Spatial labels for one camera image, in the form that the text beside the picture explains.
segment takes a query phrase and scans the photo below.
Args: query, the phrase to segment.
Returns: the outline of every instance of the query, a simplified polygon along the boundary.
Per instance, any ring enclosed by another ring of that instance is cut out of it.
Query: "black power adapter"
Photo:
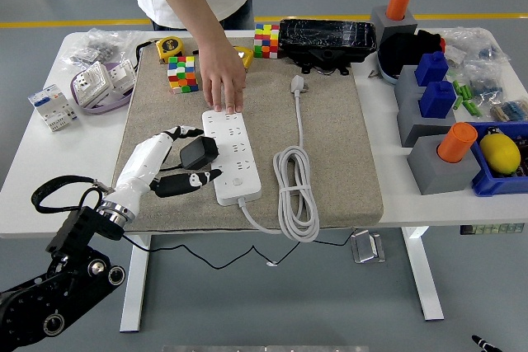
[[[218,157],[218,147],[213,138],[200,136],[180,150],[183,169],[197,170],[205,167]]]

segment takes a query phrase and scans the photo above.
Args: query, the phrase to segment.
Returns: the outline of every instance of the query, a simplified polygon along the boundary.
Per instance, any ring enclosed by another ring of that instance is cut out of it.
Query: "gray block holder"
[[[419,100],[422,94],[409,95],[399,108],[398,121],[399,137],[402,147],[411,148],[421,136],[447,134],[455,120],[453,110],[444,119],[425,118],[420,112]]]
[[[422,136],[407,157],[422,195],[463,190],[480,172],[480,165],[471,150],[455,164],[438,157],[436,148],[444,137],[445,135]]]
[[[418,86],[416,76],[414,75],[416,68],[416,65],[403,65],[398,81],[394,85],[394,95],[396,96],[398,108],[401,107],[410,96],[416,96],[417,94],[421,95],[426,90],[425,87]]]
[[[376,27],[376,44],[378,48],[381,43],[393,34],[414,33],[418,26],[417,21],[409,10],[405,12],[405,16],[401,21],[391,20],[385,15],[386,12],[387,6],[377,6],[372,9],[370,14],[370,22]]]

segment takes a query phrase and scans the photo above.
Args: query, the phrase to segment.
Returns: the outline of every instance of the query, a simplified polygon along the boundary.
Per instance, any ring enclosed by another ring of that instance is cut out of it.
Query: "blue tray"
[[[475,194],[482,197],[490,197],[497,194],[528,193],[528,176],[494,177],[479,146],[480,139],[484,137],[489,127],[498,127],[510,138],[516,138],[517,136],[528,137],[528,122],[471,124],[478,132],[477,141],[471,146],[471,151],[481,167],[481,171],[473,179]]]

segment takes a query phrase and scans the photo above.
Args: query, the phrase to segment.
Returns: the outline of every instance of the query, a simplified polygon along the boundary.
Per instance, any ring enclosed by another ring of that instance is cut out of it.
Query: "yellow tape measure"
[[[242,58],[242,62],[247,72],[249,69],[249,66],[251,65],[251,62],[253,61],[253,50],[248,49],[246,47],[240,47],[237,45],[234,46],[234,49],[238,51],[238,56]]]
[[[168,63],[169,57],[183,55],[182,39],[176,36],[169,36],[156,42],[158,48],[159,63]]]

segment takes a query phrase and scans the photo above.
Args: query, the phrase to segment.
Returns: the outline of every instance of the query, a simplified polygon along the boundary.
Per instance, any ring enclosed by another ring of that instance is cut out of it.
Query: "jeans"
[[[220,25],[225,31],[254,30],[255,20],[253,17],[253,0],[247,0],[236,12],[220,21]],[[152,21],[155,31],[185,31],[183,28],[170,28],[158,25]]]

